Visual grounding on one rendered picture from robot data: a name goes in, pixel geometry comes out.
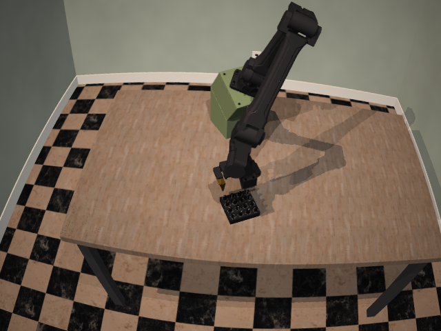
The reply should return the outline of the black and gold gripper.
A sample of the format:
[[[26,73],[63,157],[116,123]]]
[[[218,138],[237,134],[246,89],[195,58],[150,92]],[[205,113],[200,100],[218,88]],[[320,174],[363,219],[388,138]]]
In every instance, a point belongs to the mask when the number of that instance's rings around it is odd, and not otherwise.
[[[224,178],[225,179],[229,178],[229,176],[227,176],[227,174],[225,173],[226,164],[227,164],[227,161],[221,161],[219,163],[218,167],[213,168],[213,172],[215,174],[217,182],[218,182],[219,186],[221,187],[222,191],[225,189]],[[260,171],[260,168],[258,167],[257,163],[254,160],[252,162],[252,168],[253,168],[253,170],[256,173],[256,176],[258,178],[260,176],[260,174],[261,174],[261,171]],[[222,175],[221,172],[223,172],[223,175]],[[223,178],[223,176],[224,176],[224,178]]]

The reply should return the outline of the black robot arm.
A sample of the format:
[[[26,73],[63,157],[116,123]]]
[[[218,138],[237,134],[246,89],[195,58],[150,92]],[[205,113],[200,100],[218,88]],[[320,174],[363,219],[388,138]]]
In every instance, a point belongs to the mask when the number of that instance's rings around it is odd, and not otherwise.
[[[225,168],[227,176],[240,180],[242,190],[257,184],[251,150],[265,138],[269,111],[298,53],[306,44],[314,47],[321,30],[314,12],[291,2],[263,52],[234,71],[230,88],[254,98],[232,130]]]

